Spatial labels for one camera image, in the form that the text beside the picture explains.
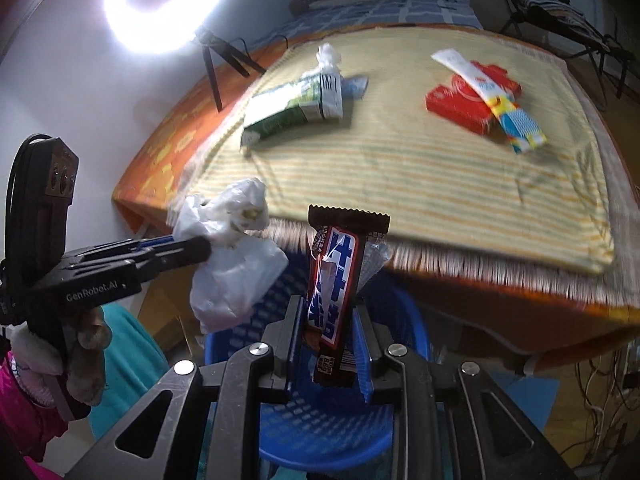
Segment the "gloved left hand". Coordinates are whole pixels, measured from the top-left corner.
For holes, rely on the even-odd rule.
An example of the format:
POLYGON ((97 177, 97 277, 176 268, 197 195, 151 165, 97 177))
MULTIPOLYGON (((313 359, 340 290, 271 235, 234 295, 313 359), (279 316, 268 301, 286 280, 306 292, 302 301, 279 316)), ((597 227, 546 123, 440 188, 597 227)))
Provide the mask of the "gloved left hand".
POLYGON ((103 309, 85 312, 72 326, 75 340, 67 363, 52 344, 34 335, 27 323, 12 330, 12 374, 24 393, 43 408, 54 405, 54 397, 44 380, 46 376, 63 376, 70 396, 82 404, 97 406, 102 400, 104 350, 112 341, 103 309))

